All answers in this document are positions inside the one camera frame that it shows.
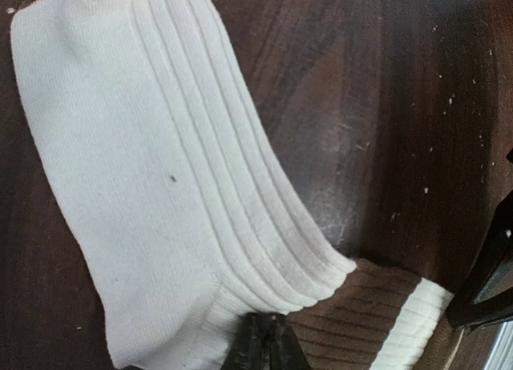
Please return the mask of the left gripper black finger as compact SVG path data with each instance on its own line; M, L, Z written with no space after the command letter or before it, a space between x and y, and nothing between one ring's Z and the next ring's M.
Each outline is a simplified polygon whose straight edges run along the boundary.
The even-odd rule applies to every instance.
M228 367L237 370L310 370L300 342L279 313L249 313L241 318Z

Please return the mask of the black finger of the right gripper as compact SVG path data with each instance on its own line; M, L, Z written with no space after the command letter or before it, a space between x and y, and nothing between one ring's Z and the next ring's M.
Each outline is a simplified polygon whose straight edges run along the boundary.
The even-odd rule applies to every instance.
M458 293L446 309L453 328L481 328L512 321L512 290L509 288L479 301L492 276L512 261L512 194L495 208L482 248Z

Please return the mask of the cream sock brown trim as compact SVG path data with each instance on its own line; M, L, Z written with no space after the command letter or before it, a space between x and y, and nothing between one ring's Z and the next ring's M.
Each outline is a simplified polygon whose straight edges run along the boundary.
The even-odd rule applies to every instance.
M313 366L415 366L451 293L332 247L269 144L211 0L38 0L10 40L115 367L218 369L243 315L302 309Z

